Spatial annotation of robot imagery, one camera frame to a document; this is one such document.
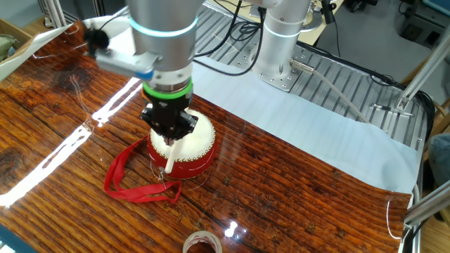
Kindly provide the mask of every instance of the red drum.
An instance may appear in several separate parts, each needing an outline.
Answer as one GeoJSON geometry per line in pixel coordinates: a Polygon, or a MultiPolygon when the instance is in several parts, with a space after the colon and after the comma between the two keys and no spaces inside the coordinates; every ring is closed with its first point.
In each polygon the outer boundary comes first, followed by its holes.
{"type": "MultiPolygon", "coordinates": [[[[173,179],[190,179],[203,173],[214,160],[216,154],[216,131],[211,121],[195,110],[186,110],[187,113],[197,116],[197,125],[193,133],[178,140],[178,155],[174,166],[168,176],[173,179]]],[[[148,134],[148,153],[153,168],[159,167],[164,171],[172,147],[165,144],[163,137],[153,130],[148,134]]]]}

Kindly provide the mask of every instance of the red lanyard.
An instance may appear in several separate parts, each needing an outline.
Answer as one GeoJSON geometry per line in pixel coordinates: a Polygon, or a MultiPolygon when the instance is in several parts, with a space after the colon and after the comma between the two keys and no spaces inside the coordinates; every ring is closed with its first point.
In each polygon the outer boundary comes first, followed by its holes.
{"type": "Polygon", "coordinates": [[[178,200],[181,192],[181,181],[166,182],[165,186],[161,183],[149,185],[149,186],[139,186],[132,189],[123,189],[119,187],[120,181],[124,177],[125,163],[127,163],[129,154],[133,149],[142,141],[146,140],[147,137],[142,138],[135,144],[129,146],[127,149],[123,150],[112,162],[105,178],[105,192],[111,197],[116,199],[128,200],[130,202],[152,202],[169,200],[171,203],[175,203],[178,200]],[[117,191],[110,189],[111,180],[114,181],[114,185],[117,191]],[[166,196],[148,197],[148,195],[154,195],[158,193],[163,193],[166,189],[178,185],[178,191],[176,192],[175,198],[171,199],[166,196]]]}

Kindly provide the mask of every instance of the tape roll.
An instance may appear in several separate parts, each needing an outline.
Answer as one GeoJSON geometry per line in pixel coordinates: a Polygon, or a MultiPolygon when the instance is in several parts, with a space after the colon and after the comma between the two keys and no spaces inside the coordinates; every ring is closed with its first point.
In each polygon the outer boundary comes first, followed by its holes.
{"type": "Polygon", "coordinates": [[[190,235],[184,242],[183,253],[187,253],[192,245],[199,242],[211,245],[216,253],[222,253],[222,244],[220,244],[219,238],[208,231],[198,231],[190,235]]]}

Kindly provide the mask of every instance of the cardboard box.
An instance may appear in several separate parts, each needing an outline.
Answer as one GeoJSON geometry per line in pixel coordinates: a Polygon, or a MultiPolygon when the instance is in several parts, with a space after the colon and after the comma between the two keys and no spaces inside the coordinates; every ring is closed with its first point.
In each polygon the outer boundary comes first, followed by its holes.
{"type": "Polygon", "coordinates": [[[1,18],[0,18],[0,34],[9,34],[18,40],[18,42],[15,42],[13,45],[13,47],[15,48],[15,53],[10,58],[7,58],[4,61],[1,61],[0,63],[5,63],[9,60],[12,60],[20,56],[23,52],[25,52],[25,50],[27,50],[28,46],[30,46],[30,44],[33,42],[32,39],[33,37],[31,35],[1,18]]]}

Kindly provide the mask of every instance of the metal base plate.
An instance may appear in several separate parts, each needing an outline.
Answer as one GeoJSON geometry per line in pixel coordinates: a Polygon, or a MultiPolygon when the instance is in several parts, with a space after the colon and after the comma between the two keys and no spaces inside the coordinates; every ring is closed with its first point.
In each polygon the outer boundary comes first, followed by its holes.
{"type": "MultiPolygon", "coordinates": [[[[197,51],[204,52],[214,48],[224,38],[230,22],[231,15],[229,13],[213,5],[205,4],[199,12],[197,51]]],[[[235,31],[235,33],[236,37],[239,37],[239,31],[235,31]]],[[[247,41],[229,39],[210,58],[220,63],[245,69],[250,64],[248,60],[252,53],[250,50],[255,49],[258,41],[259,33],[247,41]]],[[[293,58],[314,67],[315,70],[324,74],[358,107],[371,124],[385,131],[392,139],[417,150],[421,156],[427,120],[426,114],[418,101],[413,99],[405,109],[405,112],[414,114],[415,117],[371,107],[371,104],[375,103],[396,108],[401,90],[394,87],[380,86],[365,72],[311,53],[299,46],[295,47],[293,58]]],[[[356,118],[349,111],[349,107],[340,101],[339,96],[323,84],[318,77],[293,69],[289,69],[285,73],[285,75],[278,78],[263,74],[261,79],[270,85],[300,96],[344,117],[356,118]]]]}

